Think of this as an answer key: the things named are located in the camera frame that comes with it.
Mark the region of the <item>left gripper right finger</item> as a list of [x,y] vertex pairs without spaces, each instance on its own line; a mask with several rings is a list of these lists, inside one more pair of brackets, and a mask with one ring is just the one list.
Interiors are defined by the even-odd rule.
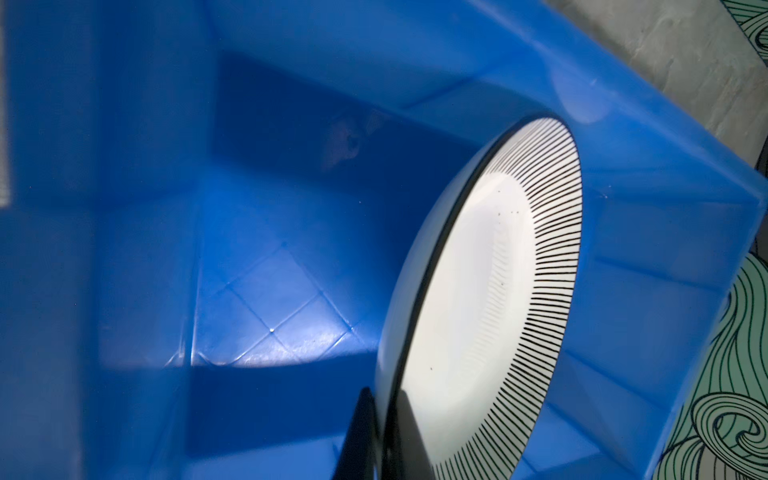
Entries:
[[429,457],[407,393],[400,390],[390,409],[386,433],[386,478],[434,479]]

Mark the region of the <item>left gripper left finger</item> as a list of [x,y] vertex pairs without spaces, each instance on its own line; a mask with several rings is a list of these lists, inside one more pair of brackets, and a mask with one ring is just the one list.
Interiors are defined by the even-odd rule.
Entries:
[[359,394],[354,414],[348,427],[332,480],[377,479],[376,411],[369,387]]

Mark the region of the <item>black striped white plate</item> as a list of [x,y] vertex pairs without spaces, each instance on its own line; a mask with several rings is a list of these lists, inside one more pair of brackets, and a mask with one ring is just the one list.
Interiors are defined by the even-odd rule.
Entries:
[[582,224],[576,141],[552,116],[511,127],[448,184],[403,263],[379,341],[382,477],[400,390],[434,479],[513,475],[561,353]]

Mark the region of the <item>blue plastic bin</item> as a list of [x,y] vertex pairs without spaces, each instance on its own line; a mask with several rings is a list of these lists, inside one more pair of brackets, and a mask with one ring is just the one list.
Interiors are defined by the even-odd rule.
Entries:
[[767,182],[540,1],[5,1],[1,475],[331,479],[411,245],[523,120],[583,224],[508,479],[648,479]]

